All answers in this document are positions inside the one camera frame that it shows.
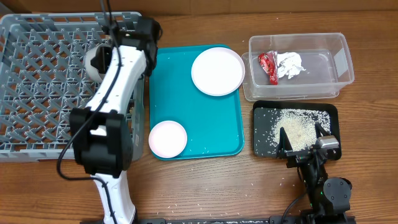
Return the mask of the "white napkin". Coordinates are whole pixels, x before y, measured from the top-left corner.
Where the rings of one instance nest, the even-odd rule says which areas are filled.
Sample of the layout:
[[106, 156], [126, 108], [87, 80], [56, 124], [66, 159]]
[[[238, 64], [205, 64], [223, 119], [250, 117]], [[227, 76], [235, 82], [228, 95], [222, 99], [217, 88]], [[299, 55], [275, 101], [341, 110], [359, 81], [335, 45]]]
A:
[[305, 71], [302, 67], [301, 56], [296, 52], [286, 52], [276, 54], [277, 77], [288, 79], [298, 75], [301, 71]]

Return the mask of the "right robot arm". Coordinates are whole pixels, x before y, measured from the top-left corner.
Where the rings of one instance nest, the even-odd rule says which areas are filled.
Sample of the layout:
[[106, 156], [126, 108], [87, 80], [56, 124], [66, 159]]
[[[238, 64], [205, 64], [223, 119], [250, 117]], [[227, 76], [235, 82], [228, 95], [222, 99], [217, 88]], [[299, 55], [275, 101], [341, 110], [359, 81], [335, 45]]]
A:
[[[294, 151], [284, 128], [280, 128], [277, 157], [287, 159], [288, 168], [296, 168], [305, 191], [285, 209], [277, 223], [355, 223], [355, 217], [347, 216], [350, 210], [352, 183], [342, 177], [329, 177], [325, 163], [328, 153], [338, 149], [337, 138], [325, 131], [319, 123], [315, 124], [317, 140], [309, 149]], [[304, 196], [307, 196], [311, 209], [299, 216], [289, 217], [289, 210]]]

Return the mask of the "pile of rice grains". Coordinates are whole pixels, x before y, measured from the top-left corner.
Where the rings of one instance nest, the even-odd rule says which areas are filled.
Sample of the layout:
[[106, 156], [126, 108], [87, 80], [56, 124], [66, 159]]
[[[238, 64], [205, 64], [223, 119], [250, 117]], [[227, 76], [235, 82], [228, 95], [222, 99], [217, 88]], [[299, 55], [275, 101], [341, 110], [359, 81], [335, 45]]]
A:
[[315, 124], [330, 130], [330, 115], [326, 111], [301, 109], [254, 109], [253, 150], [261, 157], [275, 157], [280, 128], [284, 128], [294, 151], [309, 148], [316, 141]]

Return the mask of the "grey bowl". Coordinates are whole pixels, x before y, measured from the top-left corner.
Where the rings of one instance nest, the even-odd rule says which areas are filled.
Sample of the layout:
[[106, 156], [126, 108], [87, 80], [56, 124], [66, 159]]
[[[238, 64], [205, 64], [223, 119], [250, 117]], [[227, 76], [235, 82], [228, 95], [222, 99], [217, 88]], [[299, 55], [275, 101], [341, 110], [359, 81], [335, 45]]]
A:
[[112, 48], [108, 44], [99, 44], [85, 54], [86, 74], [94, 82], [101, 83], [109, 67]]

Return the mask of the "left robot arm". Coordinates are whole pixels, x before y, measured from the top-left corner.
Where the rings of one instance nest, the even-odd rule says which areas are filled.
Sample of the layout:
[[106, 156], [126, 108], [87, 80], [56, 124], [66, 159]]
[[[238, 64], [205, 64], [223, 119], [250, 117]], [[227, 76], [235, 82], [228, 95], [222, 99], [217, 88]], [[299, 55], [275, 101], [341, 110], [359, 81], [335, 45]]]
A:
[[86, 74], [100, 86], [84, 108], [72, 109], [68, 145], [76, 163], [97, 186], [104, 223], [134, 223], [136, 208], [126, 171], [141, 153], [131, 136], [127, 113], [134, 90], [142, 89], [144, 77], [155, 69], [162, 29], [154, 19], [140, 17], [132, 31], [117, 24], [106, 30], [110, 44], [99, 44], [85, 54]]

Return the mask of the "small white pink bowl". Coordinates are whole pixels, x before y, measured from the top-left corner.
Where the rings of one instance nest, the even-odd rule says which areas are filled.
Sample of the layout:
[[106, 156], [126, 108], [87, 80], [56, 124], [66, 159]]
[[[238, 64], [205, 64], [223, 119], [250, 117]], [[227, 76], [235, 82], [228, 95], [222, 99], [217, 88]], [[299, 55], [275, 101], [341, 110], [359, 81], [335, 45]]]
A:
[[187, 132], [176, 121], [162, 121], [149, 133], [149, 147], [158, 157], [169, 159], [178, 156], [187, 145]]

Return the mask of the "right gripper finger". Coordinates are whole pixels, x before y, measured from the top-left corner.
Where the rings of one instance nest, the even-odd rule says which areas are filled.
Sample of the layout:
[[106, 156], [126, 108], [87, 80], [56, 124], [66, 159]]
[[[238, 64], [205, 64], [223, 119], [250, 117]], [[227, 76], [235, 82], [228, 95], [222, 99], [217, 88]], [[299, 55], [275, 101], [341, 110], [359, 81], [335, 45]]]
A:
[[285, 132], [285, 129], [283, 127], [280, 128], [279, 130], [279, 144], [278, 144], [278, 153], [286, 153], [286, 152], [292, 152], [292, 146], [290, 144], [289, 138], [287, 136], [287, 133]]
[[330, 133], [326, 131], [320, 123], [316, 122], [315, 123], [315, 133], [317, 137], [324, 137], [324, 136], [329, 136]]

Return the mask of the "large white plate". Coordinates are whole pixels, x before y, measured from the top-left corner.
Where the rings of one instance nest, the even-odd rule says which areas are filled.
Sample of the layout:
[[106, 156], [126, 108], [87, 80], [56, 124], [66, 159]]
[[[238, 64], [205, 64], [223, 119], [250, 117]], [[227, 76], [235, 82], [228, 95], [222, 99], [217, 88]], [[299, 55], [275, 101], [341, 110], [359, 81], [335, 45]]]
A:
[[204, 94], [225, 96], [239, 88], [245, 76], [242, 58], [226, 47], [203, 51], [192, 64], [194, 85]]

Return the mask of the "red snack wrapper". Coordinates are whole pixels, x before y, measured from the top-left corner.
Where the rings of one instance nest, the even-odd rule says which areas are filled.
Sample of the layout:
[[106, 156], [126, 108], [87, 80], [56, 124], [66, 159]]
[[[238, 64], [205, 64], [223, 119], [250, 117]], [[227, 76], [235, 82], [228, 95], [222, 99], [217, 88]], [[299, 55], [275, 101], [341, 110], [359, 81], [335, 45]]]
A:
[[277, 85], [279, 78], [277, 76], [276, 52], [264, 52], [257, 58], [262, 69], [268, 74], [270, 83]]

